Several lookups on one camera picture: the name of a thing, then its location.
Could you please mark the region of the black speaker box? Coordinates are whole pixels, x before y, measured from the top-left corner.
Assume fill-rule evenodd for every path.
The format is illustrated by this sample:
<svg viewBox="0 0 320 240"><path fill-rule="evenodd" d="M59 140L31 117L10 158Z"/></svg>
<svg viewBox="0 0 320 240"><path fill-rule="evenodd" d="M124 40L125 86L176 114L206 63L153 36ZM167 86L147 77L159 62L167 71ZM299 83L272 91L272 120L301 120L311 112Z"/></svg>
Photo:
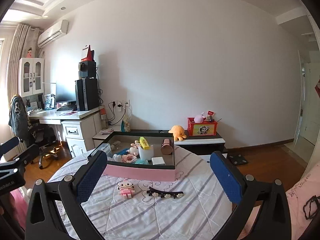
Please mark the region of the black speaker box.
<svg viewBox="0 0 320 240"><path fill-rule="evenodd" d="M80 78L96 78L97 66L94 61L82 61L79 63Z"/></svg>

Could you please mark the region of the pink bed blanket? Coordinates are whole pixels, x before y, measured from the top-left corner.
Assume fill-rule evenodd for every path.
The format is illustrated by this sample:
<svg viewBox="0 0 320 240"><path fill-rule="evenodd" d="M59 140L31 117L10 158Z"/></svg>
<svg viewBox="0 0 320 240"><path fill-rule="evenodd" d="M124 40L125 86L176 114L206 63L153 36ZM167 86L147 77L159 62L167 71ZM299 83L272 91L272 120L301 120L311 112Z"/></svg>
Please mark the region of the pink bed blanket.
<svg viewBox="0 0 320 240"><path fill-rule="evenodd" d="M25 230L28 204L25 201L20 189L11 191L9 200L12 206L14 219L19 223L22 229Z"/></svg>

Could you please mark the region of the pink and green storage box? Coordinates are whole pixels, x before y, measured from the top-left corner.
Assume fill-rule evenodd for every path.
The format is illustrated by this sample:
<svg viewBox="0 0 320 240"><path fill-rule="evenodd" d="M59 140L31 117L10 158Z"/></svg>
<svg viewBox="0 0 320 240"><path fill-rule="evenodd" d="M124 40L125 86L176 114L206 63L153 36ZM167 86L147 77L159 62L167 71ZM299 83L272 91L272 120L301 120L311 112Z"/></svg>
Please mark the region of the pink and green storage box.
<svg viewBox="0 0 320 240"><path fill-rule="evenodd" d="M174 137L170 133L113 132L92 152L107 155L104 174L137 180L174 181Z"/></svg>

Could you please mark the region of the black computer tower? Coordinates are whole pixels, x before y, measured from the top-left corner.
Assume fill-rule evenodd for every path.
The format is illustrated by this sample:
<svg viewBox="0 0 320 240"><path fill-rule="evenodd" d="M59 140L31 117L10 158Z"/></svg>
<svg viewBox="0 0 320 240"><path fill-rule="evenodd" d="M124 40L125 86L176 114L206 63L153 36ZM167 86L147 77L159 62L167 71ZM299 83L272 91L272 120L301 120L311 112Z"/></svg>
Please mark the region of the black computer tower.
<svg viewBox="0 0 320 240"><path fill-rule="evenodd" d="M99 106L98 81L96 78L76 80L75 94L78 111L90 111Z"/></svg>

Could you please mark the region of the pink pillow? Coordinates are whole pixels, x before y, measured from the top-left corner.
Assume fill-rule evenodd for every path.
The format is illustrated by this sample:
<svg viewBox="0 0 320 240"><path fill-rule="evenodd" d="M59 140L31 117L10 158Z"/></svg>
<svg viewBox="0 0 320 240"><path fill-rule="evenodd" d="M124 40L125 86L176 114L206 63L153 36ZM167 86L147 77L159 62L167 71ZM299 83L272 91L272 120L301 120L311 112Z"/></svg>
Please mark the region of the pink pillow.
<svg viewBox="0 0 320 240"><path fill-rule="evenodd" d="M298 239L311 223L311 216L317 211L312 197L319 197L319 163L286 192L289 204L292 239Z"/></svg>

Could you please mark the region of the white door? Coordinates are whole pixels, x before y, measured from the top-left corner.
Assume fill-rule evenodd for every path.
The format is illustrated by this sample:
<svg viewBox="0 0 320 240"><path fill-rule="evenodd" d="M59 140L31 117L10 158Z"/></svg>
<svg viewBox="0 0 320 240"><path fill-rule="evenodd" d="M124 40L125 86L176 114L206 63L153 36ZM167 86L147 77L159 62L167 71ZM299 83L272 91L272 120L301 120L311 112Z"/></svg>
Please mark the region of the white door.
<svg viewBox="0 0 320 240"><path fill-rule="evenodd" d="M319 134L319 63L304 59L298 52L300 66L300 110L293 143L304 138L315 145Z"/></svg>

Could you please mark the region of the white ball toy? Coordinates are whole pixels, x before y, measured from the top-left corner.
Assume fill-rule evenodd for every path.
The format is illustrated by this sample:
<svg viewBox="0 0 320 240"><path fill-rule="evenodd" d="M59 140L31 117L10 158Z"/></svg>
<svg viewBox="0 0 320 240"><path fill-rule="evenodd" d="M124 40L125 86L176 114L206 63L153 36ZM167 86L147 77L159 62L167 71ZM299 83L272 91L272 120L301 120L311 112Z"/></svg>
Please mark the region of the white ball toy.
<svg viewBox="0 0 320 240"><path fill-rule="evenodd" d="M119 162L119 163L122 163L122 156L121 155L118 155L118 154L114 154L113 157L112 157L112 160L113 161L116 161L116 162Z"/></svg>

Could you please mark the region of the yellow highlighter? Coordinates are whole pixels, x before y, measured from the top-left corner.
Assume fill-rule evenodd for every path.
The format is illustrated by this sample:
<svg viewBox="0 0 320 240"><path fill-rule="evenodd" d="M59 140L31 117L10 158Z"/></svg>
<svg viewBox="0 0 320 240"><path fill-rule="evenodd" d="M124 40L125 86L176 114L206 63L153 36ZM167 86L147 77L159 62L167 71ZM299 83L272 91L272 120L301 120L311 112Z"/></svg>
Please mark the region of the yellow highlighter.
<svg viewBox="0 0 320 240"><path fill-rule="evenodd" d="M144 137L140 137L139 138L139 143L142 149L144 150L149 150L150 149L150 145L148 143L148 141L144 138Z"/></svg>

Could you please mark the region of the white striped quilt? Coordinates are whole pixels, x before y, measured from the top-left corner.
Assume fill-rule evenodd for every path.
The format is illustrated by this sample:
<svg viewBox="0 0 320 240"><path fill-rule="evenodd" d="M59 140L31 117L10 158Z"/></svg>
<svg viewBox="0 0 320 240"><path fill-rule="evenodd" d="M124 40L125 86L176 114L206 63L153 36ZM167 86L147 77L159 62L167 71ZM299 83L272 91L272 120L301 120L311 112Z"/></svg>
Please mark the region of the white striped quilt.
<svg viewBox="0 0 320 240"><path fill-rule="evenodd" d="M82 208L105 239L212 239L232 204L209 164L175 147L173 182L134 180L132 198L118 194L119 177L103 175ZM153 198L149 187L183 191L181 198Z"/></svg>

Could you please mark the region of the black flower hair clip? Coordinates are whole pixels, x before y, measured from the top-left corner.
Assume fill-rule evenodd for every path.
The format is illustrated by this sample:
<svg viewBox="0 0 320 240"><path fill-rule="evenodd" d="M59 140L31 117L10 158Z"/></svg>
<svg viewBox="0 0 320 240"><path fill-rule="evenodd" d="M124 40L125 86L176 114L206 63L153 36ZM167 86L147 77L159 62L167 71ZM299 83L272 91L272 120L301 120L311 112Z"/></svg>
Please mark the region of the black flower hair clip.
<svg viewBox="0 0 320 240"><path fill-rule="evenodd" d="M160 191L157 189L154 189L153 187L149 187L147 194L150 197L153 198L165 198L165 199L169 199L169 198L181 198L184 196L184 192L183 191Z"/></svg>

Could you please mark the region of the orange octopus plush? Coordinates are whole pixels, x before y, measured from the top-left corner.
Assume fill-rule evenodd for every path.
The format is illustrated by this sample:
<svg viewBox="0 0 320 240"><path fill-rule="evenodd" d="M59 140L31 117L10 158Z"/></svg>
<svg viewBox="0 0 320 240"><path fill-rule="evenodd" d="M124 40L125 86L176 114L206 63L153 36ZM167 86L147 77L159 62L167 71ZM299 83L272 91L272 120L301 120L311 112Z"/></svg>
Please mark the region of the orange octopus plush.
<svg viewBox="0 0 320 240"><path fill-rule="evenodd" d="M174 125L172 128L168 131L168 133L171 133L174 137L174 141L183 141L187 138L185 135L185 130L180 125Z"/></svg>

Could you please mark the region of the clear plastic case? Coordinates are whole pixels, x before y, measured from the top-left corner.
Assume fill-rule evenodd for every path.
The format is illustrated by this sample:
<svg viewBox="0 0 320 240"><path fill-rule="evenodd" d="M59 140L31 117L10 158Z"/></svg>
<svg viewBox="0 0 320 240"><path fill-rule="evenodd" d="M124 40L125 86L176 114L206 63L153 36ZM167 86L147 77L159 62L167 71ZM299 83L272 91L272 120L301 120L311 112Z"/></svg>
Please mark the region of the clear plastic case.
<svg viewBox="0 0 320 240"><path fill-rule="evenodd" d="M106 153L106 155L111 158L113 157L112 148L109 143L102 143L97 147L98 151L103 151Z"/></svg>

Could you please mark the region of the white glass door cabinet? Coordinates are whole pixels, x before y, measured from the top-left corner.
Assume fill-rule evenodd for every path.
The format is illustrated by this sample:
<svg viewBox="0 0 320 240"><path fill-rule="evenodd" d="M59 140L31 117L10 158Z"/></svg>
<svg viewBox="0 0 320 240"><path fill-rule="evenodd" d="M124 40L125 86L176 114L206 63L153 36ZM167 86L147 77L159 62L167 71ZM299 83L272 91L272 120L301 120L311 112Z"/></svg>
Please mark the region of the white glass door cabinet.
<svg viewBox="0 0 320 240"><path fill-rule="evenodd" d="M44 59L21 58L18 72L18 94L21 97L44 92Z"/></svg>

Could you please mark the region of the white cat shaped holder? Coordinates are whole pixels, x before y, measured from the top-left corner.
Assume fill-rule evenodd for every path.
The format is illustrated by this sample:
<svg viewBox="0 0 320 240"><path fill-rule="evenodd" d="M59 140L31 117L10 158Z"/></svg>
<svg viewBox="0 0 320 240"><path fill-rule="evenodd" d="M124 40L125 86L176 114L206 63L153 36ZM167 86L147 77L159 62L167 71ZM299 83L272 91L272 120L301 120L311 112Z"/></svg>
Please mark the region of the white cat shaped holder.
<svg viewBox="0 0 320 240"><path fill-rule="evenodd" d="M148 149L143 149L141 146L138 147L139 157L142 160L151 161L154 156L153 145L149 146Z"/></svg>

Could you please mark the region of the black office chair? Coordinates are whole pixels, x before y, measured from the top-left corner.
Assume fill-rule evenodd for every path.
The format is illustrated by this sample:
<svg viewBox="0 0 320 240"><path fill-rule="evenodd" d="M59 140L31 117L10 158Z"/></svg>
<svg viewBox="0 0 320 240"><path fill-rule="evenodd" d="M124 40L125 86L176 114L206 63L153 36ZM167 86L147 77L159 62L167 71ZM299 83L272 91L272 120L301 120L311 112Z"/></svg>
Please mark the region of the black office chair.
<svg viewBox="0 0 320 240"><path fill-rule="evenodd" d="M26 106L20 95L16 94L11 98L9 109L8 125L15 136L27 147L35 144L39 146L39 169L44 169L43 159L46 156L52 156L55 160L58 159L57 150L54 146L56 136L54 130L46 124L32 124Z"/></svg>

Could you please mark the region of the black floor scale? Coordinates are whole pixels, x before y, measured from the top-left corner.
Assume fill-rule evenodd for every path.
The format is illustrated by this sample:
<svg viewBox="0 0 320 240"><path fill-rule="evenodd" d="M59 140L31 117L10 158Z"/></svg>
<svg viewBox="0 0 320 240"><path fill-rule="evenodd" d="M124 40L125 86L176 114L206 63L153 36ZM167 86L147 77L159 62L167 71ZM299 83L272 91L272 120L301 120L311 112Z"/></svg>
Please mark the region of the black floor scale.
<svg viewBox="0 0 320 240"><path fill-rule="evenodd" d="M248 164L248 161L245 159L245 157L241 154L236 155L227 155L227 159L234 165L245 165Z"/></svg>

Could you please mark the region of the white power adapter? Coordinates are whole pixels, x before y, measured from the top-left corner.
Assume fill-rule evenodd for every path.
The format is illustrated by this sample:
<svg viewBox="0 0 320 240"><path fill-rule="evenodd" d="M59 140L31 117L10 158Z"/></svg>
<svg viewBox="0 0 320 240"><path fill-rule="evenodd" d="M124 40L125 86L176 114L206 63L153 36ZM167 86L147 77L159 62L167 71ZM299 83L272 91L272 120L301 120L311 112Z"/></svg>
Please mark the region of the white power adapter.
<svg viewBox="0 0 320 240"><path fill-rule="evenodd" d="M153 157L151 161L153 165L165 165L163 157Z"/></svg>

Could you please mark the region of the pink white block figure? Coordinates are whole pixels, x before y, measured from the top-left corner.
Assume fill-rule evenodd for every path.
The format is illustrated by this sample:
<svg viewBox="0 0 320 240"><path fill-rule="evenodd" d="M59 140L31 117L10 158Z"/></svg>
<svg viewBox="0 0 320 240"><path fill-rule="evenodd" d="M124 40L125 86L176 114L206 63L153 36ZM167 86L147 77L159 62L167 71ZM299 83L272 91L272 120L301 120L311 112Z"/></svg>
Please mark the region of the pink white block figure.
<svg viewBox="0 0 320 240"><path fill-rule="evenodd" d="M122 197L132 198L133 195L135 194L134 184L127 179L124 179L118 182L117 189L118 189L118 194L121 195Z"/></svg>

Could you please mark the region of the rose gold round jar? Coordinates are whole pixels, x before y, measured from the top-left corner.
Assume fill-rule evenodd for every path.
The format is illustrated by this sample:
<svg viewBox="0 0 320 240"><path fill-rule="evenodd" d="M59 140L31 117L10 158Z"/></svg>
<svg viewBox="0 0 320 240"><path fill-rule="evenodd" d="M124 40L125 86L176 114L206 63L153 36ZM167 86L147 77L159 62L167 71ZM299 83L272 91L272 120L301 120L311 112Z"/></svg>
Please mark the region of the rose gold round jar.
<svg viewBox="0 0 320 240"><path fill-rule="evenodd" d="M173 153L174 146L172 144L172 141L168 138L165 138L161 145L161 153L163 155L170 155Z"/></svg>

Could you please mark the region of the computer monitor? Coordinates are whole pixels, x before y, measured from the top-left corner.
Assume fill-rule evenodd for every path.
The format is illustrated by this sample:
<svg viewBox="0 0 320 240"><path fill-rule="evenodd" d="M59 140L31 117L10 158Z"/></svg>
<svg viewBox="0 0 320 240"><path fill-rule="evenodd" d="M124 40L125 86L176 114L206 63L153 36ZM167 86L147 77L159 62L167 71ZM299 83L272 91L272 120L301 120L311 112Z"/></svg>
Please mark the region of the computer monitor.
<svg viewBox="0 0 320 240"><path fill-rule="evenodd" d="M59 106L58 111L76 111L76 94L75 82L57 83L56 84L56 103L66 103L64 106Z"/></svg>

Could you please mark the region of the white desk with drawers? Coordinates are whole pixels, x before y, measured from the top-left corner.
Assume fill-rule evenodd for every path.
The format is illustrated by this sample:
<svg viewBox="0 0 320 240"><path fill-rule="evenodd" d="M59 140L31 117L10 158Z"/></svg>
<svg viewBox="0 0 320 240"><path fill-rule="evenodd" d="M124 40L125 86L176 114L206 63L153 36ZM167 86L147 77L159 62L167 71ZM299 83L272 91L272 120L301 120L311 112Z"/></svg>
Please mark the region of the white desk with drawers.
<svg viewBox="0 0 320 240"><path fill-rule="evenodd" d="M67 142L72 158L95 148L93 137L102 129L100 111L103 106L89 111L41 110L29 114L31 120L54 127L60 141Z"/></svg>

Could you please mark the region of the blue highlighter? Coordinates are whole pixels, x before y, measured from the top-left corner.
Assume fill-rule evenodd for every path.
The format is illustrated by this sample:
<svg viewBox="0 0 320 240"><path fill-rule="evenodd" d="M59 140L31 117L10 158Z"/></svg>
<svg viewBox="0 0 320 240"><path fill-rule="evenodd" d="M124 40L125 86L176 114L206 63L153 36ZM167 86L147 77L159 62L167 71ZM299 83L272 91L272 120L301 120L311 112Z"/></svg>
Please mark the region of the blue highlighter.
<svg viewBox="0 0 320 240"><path fill-rule="evenodd" d="M116 155L127 155L130 154L130 149L126 148L116 153Z"/></svg>

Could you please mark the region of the white air conditioner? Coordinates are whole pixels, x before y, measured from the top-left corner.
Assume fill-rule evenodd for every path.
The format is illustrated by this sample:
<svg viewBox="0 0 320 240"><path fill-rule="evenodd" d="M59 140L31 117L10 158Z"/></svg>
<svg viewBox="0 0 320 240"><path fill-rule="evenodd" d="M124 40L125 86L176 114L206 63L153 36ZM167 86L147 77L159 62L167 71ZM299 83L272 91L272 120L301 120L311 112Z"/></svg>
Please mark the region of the white air conditioner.
<svg viewBox="0 0 320 240"><path fill-rule="evenodd" d="M67 20L61 20L47 30L45 30L37 41L39 48L43 48L49 43L57 40L60 37L63 37L67 34L69 22Z"/></svg>

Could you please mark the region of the red printed toy box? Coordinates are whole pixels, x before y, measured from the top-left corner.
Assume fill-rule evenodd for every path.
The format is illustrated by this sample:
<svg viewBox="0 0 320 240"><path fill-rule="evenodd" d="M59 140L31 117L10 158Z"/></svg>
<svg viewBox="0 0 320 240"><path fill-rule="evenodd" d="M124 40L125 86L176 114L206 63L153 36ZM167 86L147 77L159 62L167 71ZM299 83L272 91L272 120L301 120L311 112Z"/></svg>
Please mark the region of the red printed toy box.
<svg viewBox="0 0 320 240"><path fill-rule="evenodd" d="M208 111L207 114L201 113L195 117L189 117L188 134L190 136L215 136L217 121L215 121L214 115L213 111Z"/></svg>

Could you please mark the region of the beige curtain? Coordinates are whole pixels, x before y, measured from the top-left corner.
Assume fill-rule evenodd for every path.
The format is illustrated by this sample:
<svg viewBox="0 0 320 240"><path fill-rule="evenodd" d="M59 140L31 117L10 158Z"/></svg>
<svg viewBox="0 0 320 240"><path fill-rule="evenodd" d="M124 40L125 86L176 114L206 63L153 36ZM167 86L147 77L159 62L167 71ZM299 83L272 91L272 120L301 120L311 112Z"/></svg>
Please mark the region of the beige curtain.
<svg viewBox="0 0 320 240"><path fill-rule="evenodd" d="M27 57L28 49L32 49L32 57L37 57L39 47L37 41L40 35L40 29L31 27L27 24L19 23L12 39L7 64L7 96L11 98L18 94L18 70L19 60Z"/></svg>

